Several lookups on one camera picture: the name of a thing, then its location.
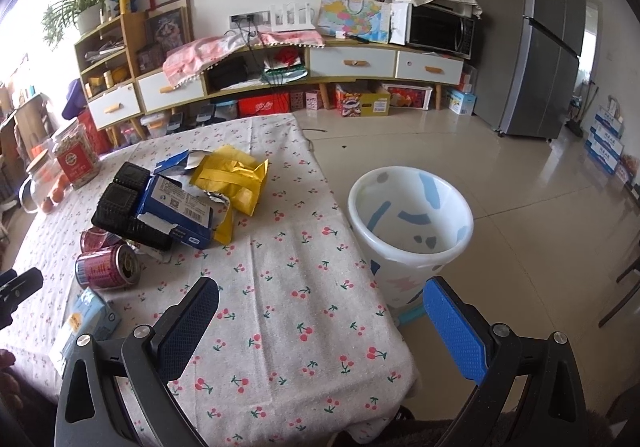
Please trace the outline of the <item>orange tomatoes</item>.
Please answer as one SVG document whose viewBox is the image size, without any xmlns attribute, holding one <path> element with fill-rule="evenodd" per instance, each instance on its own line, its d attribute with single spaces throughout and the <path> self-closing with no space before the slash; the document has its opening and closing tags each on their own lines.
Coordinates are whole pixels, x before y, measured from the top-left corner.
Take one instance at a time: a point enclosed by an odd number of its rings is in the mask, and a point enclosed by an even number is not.
<svg viewBox="0 0 640 447">
<path fill-rule="evenodd" d="M 54 182 L 48 196 L 44 198 L 42 204 L 40 204 L 40 210 L 44 214 L 51 213 L 63 201 L 68 187 L 70 187 L 70 181 L 68 177 L 62 173 Z"/>
</svg>

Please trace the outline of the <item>framed picture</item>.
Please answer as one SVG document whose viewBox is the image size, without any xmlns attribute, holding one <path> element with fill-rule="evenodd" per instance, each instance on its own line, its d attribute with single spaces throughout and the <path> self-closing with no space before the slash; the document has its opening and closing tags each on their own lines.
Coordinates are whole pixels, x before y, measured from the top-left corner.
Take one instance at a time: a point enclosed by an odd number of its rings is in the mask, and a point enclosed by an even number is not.
<svg viewBox="0 0 640 447">
<path fill-rule="evenodd" d="M 164 57 L 194 40 L 192 0 L 170 0 L 146 11 L 149 44 L 158 45 Z"/>
</svg>

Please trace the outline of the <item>white red storage box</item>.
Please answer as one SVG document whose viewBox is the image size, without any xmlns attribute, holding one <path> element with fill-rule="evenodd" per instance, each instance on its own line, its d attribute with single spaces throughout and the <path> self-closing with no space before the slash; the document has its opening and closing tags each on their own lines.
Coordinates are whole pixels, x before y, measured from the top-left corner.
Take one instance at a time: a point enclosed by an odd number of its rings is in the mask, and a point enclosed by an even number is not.
<svg viewBox="0 0 640 447">
<path fill-rule="evenodd" d="M 390 106 L 395 108 L 427 110 L 434 89 L 431 86 L 383 83 L 382 88 L 390 94 Z"/>
</svg>

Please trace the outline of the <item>black plastic cookie tray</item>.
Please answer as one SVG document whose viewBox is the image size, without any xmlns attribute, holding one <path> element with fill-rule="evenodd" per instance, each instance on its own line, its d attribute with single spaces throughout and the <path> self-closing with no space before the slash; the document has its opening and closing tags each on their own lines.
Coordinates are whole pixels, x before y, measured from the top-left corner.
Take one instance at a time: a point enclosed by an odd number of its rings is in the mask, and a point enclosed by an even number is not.
<svg viewBox="0 0 640 447">
<path fill-rule="evenodd" d="M 137 211 L 150 178 L 149 170 L 125 161 L 104 190 L 91 223 L 122 239 L 168 252 L 174 241 L 137 219 Z"/>
</svg>

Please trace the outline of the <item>pink cloth on cabinet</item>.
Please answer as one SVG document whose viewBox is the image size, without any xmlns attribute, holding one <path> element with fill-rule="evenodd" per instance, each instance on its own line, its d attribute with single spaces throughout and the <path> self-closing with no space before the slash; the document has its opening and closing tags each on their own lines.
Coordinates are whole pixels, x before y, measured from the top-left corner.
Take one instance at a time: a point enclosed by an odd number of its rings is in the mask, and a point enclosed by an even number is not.
<svg viewBox="0 0 640 447">
<path fill-rule="evenodd" d="M 232 31 L 222 37 L 201 38 L 171 51 L 163 62 L 163 73 L 173 89 L 193 80 L 205 70 L 218 65 L 239 50 L 299 46 L 300 48 L 324 48 L 326 44 L 317 30 L 288 32 L 266 31 L 247 36 Z"/>
</svg>

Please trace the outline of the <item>blue cookie box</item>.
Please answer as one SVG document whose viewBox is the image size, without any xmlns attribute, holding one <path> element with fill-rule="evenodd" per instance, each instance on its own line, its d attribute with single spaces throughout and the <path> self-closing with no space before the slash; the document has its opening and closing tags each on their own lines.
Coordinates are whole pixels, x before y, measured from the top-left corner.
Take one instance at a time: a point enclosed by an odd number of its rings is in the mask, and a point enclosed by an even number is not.
<svg viewBox="0 0 640 447">
<path fill-rule="evenodd" d="M 185 150 L 155 164 L 137 208 L 137 219 L 175 241 L 205 250 L 232 241 L 232 207 L 227 196 L 191 184 L 207 156 Z"/>
</svg>

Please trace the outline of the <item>red gift box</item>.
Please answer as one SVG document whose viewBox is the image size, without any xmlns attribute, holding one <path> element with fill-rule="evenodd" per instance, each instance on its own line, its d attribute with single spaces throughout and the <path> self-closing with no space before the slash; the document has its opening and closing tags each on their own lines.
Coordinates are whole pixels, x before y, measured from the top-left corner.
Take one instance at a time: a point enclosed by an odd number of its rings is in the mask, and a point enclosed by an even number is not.
<svg viewBox="0 0 640 447">
<path fill-rule="evenodd" d="M 238 101 L 240 118 L 286 114 L 290 110 L 288 92 L 250 96 Z"/>
</svg>

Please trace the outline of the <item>colourful map bag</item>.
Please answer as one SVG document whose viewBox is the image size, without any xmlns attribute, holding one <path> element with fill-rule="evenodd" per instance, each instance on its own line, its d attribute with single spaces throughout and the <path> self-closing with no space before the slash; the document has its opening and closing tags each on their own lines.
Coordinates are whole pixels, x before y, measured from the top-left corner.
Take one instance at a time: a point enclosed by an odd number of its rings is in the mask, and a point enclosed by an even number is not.
<svg viewBox="0 0 640 447">
<path fill-rule="evenodd" d="M 321 0 L 317 27 L 334 38 L 340 32 L 386 44 L 390 40 L 391 11 L 389 3 L 372 0 Z"/>
</svg>

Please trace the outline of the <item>black microwave oven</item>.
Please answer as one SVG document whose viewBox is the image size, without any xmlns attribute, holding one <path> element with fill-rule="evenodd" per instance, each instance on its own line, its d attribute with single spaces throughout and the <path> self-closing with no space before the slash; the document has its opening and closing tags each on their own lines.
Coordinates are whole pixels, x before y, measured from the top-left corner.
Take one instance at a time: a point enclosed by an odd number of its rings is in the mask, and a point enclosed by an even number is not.
<svg viewBox="0 0 640 447">
<path fill-rule="evenodd" d="M 427 48 L 469 59 L 475 20 L 439 6 L 409 5 L 406 42 L 413 48 Z"/>
</svg>

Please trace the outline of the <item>cherry print tablecloth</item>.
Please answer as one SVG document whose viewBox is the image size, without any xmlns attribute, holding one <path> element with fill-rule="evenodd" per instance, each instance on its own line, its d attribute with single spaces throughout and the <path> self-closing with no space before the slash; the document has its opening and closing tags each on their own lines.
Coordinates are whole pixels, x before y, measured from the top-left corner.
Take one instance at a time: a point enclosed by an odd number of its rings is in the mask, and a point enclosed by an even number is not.
<svg viewBox="0 0 640 447">
<path fill-rule="evenodd" d="M 122 163 L 153 169 L 183 150 L 231 145 L 264 161 L 252 215 L 235 214 L 229 245 L 176 245 L 170 260 L 141 261 L 137 285 L 106 293 L 118 334 L 155 323 L 203 277 L 218 311 L 169 392 L 211 446 L 309 446 L 336 433 L 367 444 L 416 381 L 378 283 L 290 115 L 254 117 L 160 137 L 113 152 L 96 178 L 34 219 L 14 262 L 36 267 L 42 288 L 1 334 L 21 377 L 49 398 L 61 379 L 52 356 L 80 289 L 81 234 Z"/>
</svg>

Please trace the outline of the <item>yellow red cardboard box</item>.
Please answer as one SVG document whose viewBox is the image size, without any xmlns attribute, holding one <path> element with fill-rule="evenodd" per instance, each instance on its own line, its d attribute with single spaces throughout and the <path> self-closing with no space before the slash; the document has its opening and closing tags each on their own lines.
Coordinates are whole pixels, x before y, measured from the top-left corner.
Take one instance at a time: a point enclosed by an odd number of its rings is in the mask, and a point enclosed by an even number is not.
<svg viewBox="0 0 640 447">
<path fill-rule="evenodd" d="M 384 89 L 372 91 L 364 85 L 337 84 L 335 103 L 343 118 L 385 117 L 390 112 L 390 93 Z"/>
</svg>

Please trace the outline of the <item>light blue milk carton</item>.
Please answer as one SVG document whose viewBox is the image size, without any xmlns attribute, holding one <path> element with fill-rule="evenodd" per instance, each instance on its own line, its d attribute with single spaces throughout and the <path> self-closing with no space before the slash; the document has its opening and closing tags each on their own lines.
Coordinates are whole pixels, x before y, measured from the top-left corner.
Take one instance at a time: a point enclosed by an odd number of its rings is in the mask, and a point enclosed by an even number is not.
<svg viewBox="0 0 640 447">
<path fill-rule="evenodd" d="M 122 317 L 96 291 L 81 292 L 70 315 L 56 338 L 56 348 L 63 358 L 70 356 L 78 337 L 90 334 L 96 340 L 106 340 L 118 327 Z"/>
</svg>

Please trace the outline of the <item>red drink can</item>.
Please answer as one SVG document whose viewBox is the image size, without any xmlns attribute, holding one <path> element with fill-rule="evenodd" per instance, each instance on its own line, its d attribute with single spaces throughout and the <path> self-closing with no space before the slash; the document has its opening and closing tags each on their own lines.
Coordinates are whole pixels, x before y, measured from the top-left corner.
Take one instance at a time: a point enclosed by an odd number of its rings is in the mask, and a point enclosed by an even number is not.
<svg viewBox="0 0 640 447">
<path fill-rule="evenodd" d="M 122 238 L 99 227 L 91 227 L 80 235 L 80 251 L 82 253 L 92 253 L 121 244 Z"/>
<path fill-rule="evenodd" d="M 127 288 L 137 285 L 140 273 L 137 254 L 126 243 L 82 253 L 75 263 L 76 280 L 84 289 Z"/>
</svg>

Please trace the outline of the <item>wooden TV cabinet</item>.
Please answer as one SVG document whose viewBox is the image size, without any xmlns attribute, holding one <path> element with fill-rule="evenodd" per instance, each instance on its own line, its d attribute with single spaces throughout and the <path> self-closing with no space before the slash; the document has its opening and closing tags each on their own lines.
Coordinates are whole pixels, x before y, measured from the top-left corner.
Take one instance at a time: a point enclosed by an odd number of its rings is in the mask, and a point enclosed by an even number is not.
<svg viewBox="0 0 640 447">
<path fill-rule="evenodd" d="M 416 82 L 434 86 L 436 103 L 442 87 L 456 85 L 463 59 L 439 52 L 422 52 L 401 45 L 367 42 L 360 38 L 325 38 L 324 48 L 249 46 L 173 89 L 161 69 L 122 81 L 87 96 L 99 130 L 122 121 L 215 98 L 267 95 L 286 89 L 358 80 Z"/>
</svg>

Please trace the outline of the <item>potted green plant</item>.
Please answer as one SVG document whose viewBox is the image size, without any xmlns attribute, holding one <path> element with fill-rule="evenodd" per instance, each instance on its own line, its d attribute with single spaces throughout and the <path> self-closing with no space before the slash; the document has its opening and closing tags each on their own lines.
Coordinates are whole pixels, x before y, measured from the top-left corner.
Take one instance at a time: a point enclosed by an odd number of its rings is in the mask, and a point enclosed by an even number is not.
<svg viewBox="0 0 640 447">
<path fill-rule="evenodd" d="M 56 48 L 70 25 L 76 25 L 80 14 L 90 7 L 101 7 L 106 0 L 55 0 L 42 16 L 43 40 Z"/>
</svg>

